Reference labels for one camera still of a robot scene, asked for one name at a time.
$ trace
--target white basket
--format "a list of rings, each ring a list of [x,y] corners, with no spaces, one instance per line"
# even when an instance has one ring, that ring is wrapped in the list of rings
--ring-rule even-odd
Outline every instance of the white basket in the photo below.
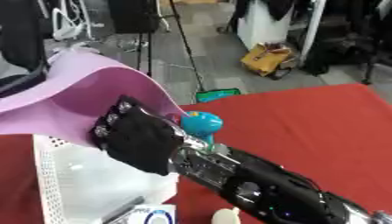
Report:
[[[102,223],[102,218],[142,196],[161,204],[177,193],[178,174],[148,174],[95,148],[34,136],[45,224]]]

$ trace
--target purple plastic bag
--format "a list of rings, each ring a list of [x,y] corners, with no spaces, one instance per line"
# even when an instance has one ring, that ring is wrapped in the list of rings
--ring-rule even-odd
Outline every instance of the purple plastic bag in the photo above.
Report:
[[[53,63],[47,81],[0,99],[0,135],[40,134],[92,146],[88,131],[120,95],[161,116],[185,115],[147,75],[98,54],[69,51]]]

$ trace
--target white cap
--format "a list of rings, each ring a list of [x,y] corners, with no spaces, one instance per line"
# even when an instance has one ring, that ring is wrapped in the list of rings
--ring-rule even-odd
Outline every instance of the white cap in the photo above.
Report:
[[[213,215],[212,224],[241,224],[240,209],[235,207],[233,209],[221,209]]]

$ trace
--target tile floor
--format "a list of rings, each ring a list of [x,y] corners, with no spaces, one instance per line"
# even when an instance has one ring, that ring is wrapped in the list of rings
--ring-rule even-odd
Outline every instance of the tile floor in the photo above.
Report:
[[[110,34],[110,24],[105,4],[100,1],[87,1],[93,10],[96,22],[105,23],[105,28],[95,28],[94,34],[101,38]],[[200,73],[203,75],[204,86],[213,88],[239,88],[243,93],[261,93],[291,88],[316,87],[355,83],[361,79],[363,70],[359,66],[335,66],[329,73],[314,77],[302,71],[294,70],[281,80],[270,80],[254,75],[244,69],[239,62],[246,53],[242,42],[234,34],[219,34],[215,29],[224,25],[233,10],[227,3],[219,4],[179,4],[178,11],[184,26],[188,42],[193,50],[193,56]],[[189,60],[183,47],[179,30],[173,18],[169,18],[171,32],[158,31],[153,37],[153,73],[152,76],[163,85],[174,97],[178,104],[193,103],[193,93],[197,82],[189,67]],[[134,35],[115,35],[102,38],[103,41],[92,43],[101,52],[115,60],[134,67],[136,52],[126,52],[130,49],[129,42]],[[47,42],[47,48],[52,49],[56,43]],[[142,70],[146,69],[144,57]],[[17,67],[7,65],[0,59],[0,77],[14,73]],[[374,70],[374,84],[370,86],[381,97],[392,103],[392,69],[378,66]]]

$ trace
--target robotic hand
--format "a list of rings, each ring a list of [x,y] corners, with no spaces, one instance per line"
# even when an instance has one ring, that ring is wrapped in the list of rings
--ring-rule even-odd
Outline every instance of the robotic hand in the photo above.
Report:
[[[141,102],[122,96],[92,128],[112,158],[145,172],[178,172],[269,224],[391,224],[282,166],[187,135]]]

